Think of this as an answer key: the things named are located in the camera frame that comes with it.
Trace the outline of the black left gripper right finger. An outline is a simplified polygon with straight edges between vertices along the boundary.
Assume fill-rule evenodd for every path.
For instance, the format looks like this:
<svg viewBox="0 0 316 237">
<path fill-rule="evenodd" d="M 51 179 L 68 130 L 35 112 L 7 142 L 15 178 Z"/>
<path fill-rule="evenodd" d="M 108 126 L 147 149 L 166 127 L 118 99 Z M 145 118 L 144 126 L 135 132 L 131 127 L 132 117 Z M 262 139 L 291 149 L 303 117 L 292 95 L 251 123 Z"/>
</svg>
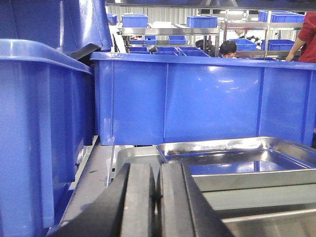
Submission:
<svg viewBox="0 0 316 237">
<path fill-rule="evenodd" d="M 158 180 L 158 212 L 163 237 L 234 235 L 210 206 L 183 164 L 163 164 Z"/>
</svg>

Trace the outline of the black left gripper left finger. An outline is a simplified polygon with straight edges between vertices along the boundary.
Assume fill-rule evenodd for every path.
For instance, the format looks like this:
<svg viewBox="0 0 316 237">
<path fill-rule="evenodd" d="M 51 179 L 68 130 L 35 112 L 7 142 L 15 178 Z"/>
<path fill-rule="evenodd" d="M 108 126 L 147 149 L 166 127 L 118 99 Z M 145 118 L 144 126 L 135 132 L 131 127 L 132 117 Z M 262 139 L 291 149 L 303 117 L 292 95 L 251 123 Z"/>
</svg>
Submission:
<svg viewBox="0 0 316 237">
<path fill-rule="evenodd" d="M 126 163 L 114 181 L 54 237 L 152 237 L 155 180 L 145 163 Z"/>
</svg>

